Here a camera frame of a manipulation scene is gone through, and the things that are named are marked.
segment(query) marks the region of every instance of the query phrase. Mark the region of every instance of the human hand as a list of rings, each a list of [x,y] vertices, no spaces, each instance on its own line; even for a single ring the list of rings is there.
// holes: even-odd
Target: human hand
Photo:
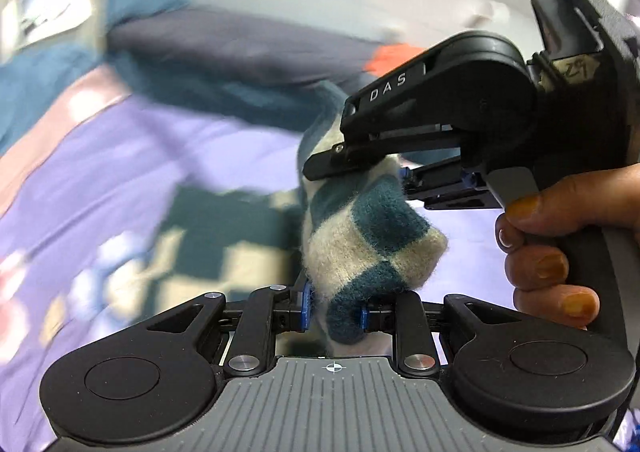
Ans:
[[[559,249],[524,246],[524,233],[564,236],[587,225],[633,229],[640,243],[640,164],[564,178],[515,201],[498,217],[495,236],[508,254],[504,268],[517,310],[574,327],[597,317],[596,292],[564,283],[569,262]]]

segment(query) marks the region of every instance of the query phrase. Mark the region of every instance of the painted fingernail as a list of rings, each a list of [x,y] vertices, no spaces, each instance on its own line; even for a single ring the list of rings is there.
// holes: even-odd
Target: painted fingernail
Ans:
[[[595,300],[588,293],[574,293],[562,301],[562,311],[569,317],[590,317],[595,309]]]
[[[507,236],[502,229],[498,232],[498,241],[500,241],[500,244],[505,248],[511,248],[513,246],[513,243],[507,239]]]
[[[540,279],[564,279],[567,271],[566,260],[559,254],[545,255],[536,264],[536,275]]]
[[[506,214],[509,220],[524,220],[535,214],[540,208],[540,195],[534,194],[517,199],[507,206]]]

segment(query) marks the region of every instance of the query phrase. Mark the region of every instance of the checkered sock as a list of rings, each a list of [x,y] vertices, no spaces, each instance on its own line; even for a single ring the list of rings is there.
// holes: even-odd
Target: checkered sock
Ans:
[[[300,170],[311,154],[343,141],[346,96],[329,83],[318,93],[326,109],[300,143]],[[423,285],[447,247],[445,236],[405,201],[398,170],[398,158],[387,156],[367,172],[319,181],[301,175],[303,264],[334,355],[384,352],[388,336],[363,333],[360,307],[371,297]]]

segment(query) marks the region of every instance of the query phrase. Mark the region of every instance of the orange fabric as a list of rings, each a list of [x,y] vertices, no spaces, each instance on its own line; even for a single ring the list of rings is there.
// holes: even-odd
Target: orange fabric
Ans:
[[[416,48],[409,44],[380,46],[373,54],[373,58],[366,63],[364,70],[376,77],[382,77],[422,52],[424,48]]]

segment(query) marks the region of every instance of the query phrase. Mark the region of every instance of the teal and cream checkered cloth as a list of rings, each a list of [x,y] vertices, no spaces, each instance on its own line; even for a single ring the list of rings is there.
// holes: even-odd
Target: teal and cream checkered cloth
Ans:
[[[346,96],[322,83],[327,107],[305,133],[298,168],[314,153],[343,141],[340,116]],[[317,319],[328,352],[385,352],[386,334],[360,329],[360,308],[371,297],[419,288],[447,248],[446,237],[405,201],[397,156],[368,172],[320,181],[302,176],[303,264],[314,287]]]

